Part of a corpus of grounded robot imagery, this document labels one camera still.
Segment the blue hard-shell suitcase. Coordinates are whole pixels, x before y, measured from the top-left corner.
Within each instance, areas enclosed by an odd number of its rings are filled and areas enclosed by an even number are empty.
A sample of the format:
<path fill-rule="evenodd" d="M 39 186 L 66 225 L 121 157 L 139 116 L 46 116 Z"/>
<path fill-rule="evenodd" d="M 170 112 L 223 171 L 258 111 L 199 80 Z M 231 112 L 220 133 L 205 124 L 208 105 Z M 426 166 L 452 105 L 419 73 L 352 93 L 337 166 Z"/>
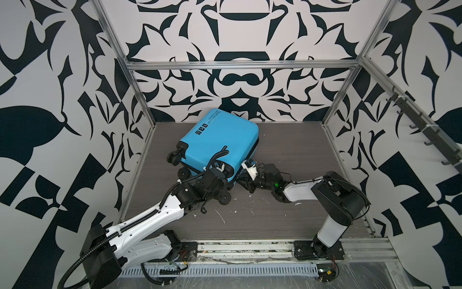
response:
<path fill-rule="evenodd" d="M 178 177 L 185 180 L 200 174 L 206 165 L 218 168 L 227 178 L 225 192 L 218 196 L 221 204 L 231 200 L 229 191 L 243 173 L 241 164 L 252 158 L 259 143 L 259 127 L 246 119 L 221 109 L 206 114 L 167 155 L 167 162 L 179 164 Z"/>

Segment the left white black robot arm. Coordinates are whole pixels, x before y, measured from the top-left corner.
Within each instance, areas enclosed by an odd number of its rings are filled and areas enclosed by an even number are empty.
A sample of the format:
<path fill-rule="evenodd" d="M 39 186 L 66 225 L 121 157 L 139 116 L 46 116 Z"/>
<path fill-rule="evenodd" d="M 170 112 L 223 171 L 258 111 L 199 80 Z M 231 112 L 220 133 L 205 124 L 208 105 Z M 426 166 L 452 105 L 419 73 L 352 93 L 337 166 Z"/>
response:
<path fill-rule="evenodd" d="M 115 281 L 125 268 L 150 259 L 141 256 L 148 246 L 144 238 L 194 210 L 206 214 L 205 205 L 213 199 L 223 205 L 228 204 L 227 177 L 224 167 L 217 166 L 218 159 L 228 154 L 229 150 L 224 146 L 211 157 L 203 172 L 178 180 L 161 202 L 134 218 L 107 229 L 101 225 L 91 229 L 80 257 L 64 273 L 57 287 L 65 289 L 72 273 L 83 266 L 85 279 L 73 287 L 78 289 L 88 284 L 92 289 L 103 289 Z"/>

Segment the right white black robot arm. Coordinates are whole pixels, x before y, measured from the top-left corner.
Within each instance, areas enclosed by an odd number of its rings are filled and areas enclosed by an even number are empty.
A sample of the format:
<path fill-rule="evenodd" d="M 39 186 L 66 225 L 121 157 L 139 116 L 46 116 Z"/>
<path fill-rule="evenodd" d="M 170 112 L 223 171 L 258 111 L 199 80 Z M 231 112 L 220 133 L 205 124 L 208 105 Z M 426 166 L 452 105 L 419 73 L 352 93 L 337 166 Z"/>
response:
<path fill-rule="evenodd" d="M 344 248 L 340 239 L 361 211 L 369 208 L 366 195 L 338 173 L 329 171 L 324 176 L 307 181 L 285 180 L 275 164 L 257 165 L 247 160 L 241 163 L 243 173 L 237 183 L 250 193 L 268 190 L 282 203 L 317 200 L 327 212 L 327 219 L 311 241 L 295 241 L 297 260 L 343 260 Z"/>

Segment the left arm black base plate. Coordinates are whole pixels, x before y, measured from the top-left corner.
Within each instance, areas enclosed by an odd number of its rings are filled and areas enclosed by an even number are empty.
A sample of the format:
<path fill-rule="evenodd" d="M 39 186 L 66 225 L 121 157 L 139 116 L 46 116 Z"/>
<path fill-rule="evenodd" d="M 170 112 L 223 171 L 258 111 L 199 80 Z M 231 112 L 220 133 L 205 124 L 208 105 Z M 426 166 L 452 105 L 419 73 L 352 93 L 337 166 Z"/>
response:
<path fill-rule="evenodd" d="M 162 261 L 194 261 L 197 258 L 198 253 L 197 242 L 182 242 L 172 247 L 166 257 L 162 258 Z"/>

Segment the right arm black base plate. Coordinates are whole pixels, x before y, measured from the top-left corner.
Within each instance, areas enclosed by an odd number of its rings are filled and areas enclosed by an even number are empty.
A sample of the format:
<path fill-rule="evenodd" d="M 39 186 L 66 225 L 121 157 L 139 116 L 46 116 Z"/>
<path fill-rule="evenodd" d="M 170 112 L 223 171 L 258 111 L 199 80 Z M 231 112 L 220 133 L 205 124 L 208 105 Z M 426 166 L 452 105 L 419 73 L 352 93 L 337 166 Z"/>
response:
<path fill-rule="evenodd" d="M 297 260 L 344 260 L 345 251 L 340 241 L 327 247 L 319 240 L 297 240 L 294 242 L 294 257 Z"/>

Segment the black wall hook rack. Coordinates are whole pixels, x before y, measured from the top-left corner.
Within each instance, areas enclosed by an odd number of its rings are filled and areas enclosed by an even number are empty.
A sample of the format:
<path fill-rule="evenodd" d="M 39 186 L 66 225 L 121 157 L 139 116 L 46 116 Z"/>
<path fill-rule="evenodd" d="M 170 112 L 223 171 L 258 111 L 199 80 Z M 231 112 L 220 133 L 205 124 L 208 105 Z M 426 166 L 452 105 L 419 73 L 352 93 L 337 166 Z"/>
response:
<path fill-rule="evenodd" d="M 386 89 L 389 98 L 388 104 L 398 108 L 397 120 L 395 123 L 395 133 L 398 136 L 398 127 L 403 116 L 411 121 L 409 128 L 417 133 L 422 133 L 427 142 L 426 146 L 434 146 L 444 157 L 442 161 L 444 166 L 454 167 L 459 174 L 462 174 L 462 149 L 454 140 L 438 125 L 430 116 L 417 105 L 413 98 L 406 94 L 400 94 L 396 87 Z"/>

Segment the aluminium frame rails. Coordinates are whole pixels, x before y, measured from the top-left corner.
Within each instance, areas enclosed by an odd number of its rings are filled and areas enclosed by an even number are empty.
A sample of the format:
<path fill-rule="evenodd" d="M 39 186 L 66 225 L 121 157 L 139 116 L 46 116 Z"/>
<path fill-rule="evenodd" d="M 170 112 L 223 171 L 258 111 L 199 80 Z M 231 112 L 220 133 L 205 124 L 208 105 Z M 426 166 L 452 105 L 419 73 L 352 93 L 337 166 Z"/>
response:
<path fill-rule="evenodd" d="M 395 86 L 462 148 L 460 1 L 96 5 L 155 120 L 321 121 L 381 236 L 461 234 L 462 175 L 386 101 Z"/>

